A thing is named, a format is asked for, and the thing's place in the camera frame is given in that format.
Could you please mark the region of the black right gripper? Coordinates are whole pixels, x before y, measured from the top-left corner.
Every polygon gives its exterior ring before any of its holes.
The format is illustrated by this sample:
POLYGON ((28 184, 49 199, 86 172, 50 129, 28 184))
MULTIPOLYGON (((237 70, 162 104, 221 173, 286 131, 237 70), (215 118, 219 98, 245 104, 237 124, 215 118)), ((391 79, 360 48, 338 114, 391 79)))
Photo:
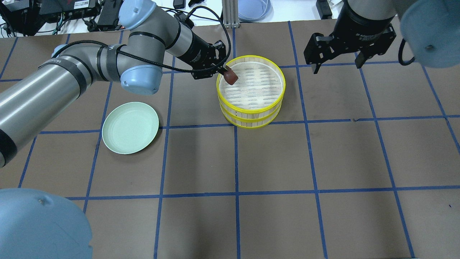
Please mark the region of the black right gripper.
POLYGON ((390 48, 396 38, 391 24, 395 16, 393 4, 343 4, 332 33, 310 37, 304 49, 306 64, 317 75, 326 61, 358 52, 355 67, 361 69, 368 59, 390 48))

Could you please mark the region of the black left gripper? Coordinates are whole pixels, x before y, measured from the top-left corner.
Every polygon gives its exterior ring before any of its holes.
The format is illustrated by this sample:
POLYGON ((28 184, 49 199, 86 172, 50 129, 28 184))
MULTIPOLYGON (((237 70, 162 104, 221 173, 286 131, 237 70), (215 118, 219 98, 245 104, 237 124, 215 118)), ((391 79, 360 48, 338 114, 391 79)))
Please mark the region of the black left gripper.
POLYGON ((226 45, 222 40, 211 44, 192 33, 191 45, 185 54, 180 56, 180 60, 192 67, 192 77, 199 80, 210 78, 216 73, 230 75, 232 69, 225 65, 227 54, 226 45))

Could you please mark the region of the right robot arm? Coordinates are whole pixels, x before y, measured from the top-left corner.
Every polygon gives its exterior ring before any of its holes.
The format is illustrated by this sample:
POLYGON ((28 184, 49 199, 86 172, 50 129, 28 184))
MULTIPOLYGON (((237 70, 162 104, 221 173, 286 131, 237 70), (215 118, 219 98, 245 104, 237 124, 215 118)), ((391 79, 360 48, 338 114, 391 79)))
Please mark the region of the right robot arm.
POLYGON ((397 33, 391 22, 400 21, 399 64, 414 61, 431 68, 449 68, 460 62, 460 2, 458 0, 344 0, 329 36, 314 33, 304 59, 317 74, 321 65, 339 55, 358 52, 357 68, 376 55, 384 55, 397 33))

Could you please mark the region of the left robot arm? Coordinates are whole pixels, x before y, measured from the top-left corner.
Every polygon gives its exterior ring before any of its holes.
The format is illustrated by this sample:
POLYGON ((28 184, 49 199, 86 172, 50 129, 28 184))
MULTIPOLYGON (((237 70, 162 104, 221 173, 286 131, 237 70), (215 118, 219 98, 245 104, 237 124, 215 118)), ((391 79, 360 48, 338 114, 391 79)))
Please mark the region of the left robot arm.
MULTIPOLYGON (((1 93, 1 167, 8 164, 94 82, 120 82, 137 95, 153 95, 164 54, 191 66, 194 79, 228 72, 231 43, 208 43, 186 22, 152 0, 125 0, 119 22, 128 44, 82 40, 57 47, 36 72, 1 93)), ((92 232, 71 200, 29 188, 1 190, 2 259, 90 259, 92 232)))

